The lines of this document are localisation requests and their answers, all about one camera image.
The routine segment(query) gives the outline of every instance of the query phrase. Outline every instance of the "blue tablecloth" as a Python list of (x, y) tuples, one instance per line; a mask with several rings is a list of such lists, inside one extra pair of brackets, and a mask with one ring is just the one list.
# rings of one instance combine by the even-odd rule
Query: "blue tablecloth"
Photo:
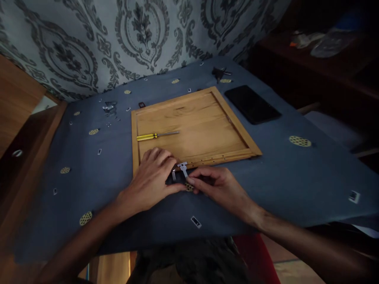
[[(216, 84), (211, 74), (214, 66), (226, 67), (233, 73), (226, 78), (233, 81)], [(177, 78), (180, 81), (172, 84)], [(189, 88), (195, 92), (217, 85), (223, 94), (245, 84), (282, 113), (277, 120), (252, 125), (226, 99), (263, 152), (262, 157), (254, 160), (221, 165), (230, 169), (252, 199), (275, 215), (304, 227), (379, 212), (376, 173), (248, 71), (229, 58), (215, 57), (203, 65), (195, 62), (163, 75), (149, 76), (67, 107), (51, 144), (40, 194), (20, 230), (16, 261), (49, 259), (80, 229), (83, 214), (94, 211), (96, 215), (128, 186), (133, 176), (131, 112), (126, 111), (129, 107), (134, 110), (141, 101), (152, 105), (185, 95)], [(118, 102), (117, 116), (121, 121), (104, 115), (105, 101)], [(99, 133), (88, 135), (97, 128)], [(291, 135), (309, 139), (312, 147), (292, 144)], [(66, 166), (71, 168), (70, 173), (60, 174)], [(349, 201), (351, 191), (360, 193), (358, 204)], [(200, 229), (191, 221), (192, 216), (202, 224)], [(99, 254), (249, 230), (206, 196), (180, 192), (122, 223), (106, 238)]]

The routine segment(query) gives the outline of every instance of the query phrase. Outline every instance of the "damask wallpaper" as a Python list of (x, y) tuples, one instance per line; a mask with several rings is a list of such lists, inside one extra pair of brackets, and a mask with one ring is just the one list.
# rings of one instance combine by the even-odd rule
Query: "damask wallpaper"
[(216, 55), (241, 61), (291, 0), (0, 0), (0, 53), (66, 101)]

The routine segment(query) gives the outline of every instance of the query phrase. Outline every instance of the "red chair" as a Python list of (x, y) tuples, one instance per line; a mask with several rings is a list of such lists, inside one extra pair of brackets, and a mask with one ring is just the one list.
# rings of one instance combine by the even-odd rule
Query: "red chair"
[(280, 284), (260, 234), (234, 236), (233, 240), (253, 279), (258, 276), (265, 284)]

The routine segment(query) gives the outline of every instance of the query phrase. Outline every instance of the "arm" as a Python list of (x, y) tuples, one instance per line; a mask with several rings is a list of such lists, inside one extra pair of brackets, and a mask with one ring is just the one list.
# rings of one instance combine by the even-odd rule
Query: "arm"
[[(200, 177), (211, 178), (205, 183)], [(366, 283), (373, 278), (373, 262), (326, 238), (281, 220), (258, 206), (226, 168), (200, 167), (188, 183), (295, 254), (326, 283)]]
[(57, 252), (43, 268), (36, 283), (57, 283), (75, 278), (114, 227), (139, 212), (149, 210), (167, 195), (185, 190), (186, 187), (179, 183), (165, 185), (175, 164), (176, 159), (170, 152), (159, 148), (148, 150), (128, 188)]

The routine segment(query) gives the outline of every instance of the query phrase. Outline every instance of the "hand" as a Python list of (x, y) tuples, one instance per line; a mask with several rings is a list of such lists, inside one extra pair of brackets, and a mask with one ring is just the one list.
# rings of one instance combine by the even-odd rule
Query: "hand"
[(115, 201), (122, 221), (149, 210), (170, 194), (186, 190), (180, 183), (165, 185), (176, 163), (169, 151), (160, 148), (150, 149), (143, 155), (137, 174)]
[[(214, 184), (205, 183), (200, 176), (213, 179)], [(251, 200), (227, 168), (199, 167), (188, 176), (187, 182), (195, 187), (193, 193), (204, 192), (245, 223), (257, 227), (261, 221), (264, 209)]]

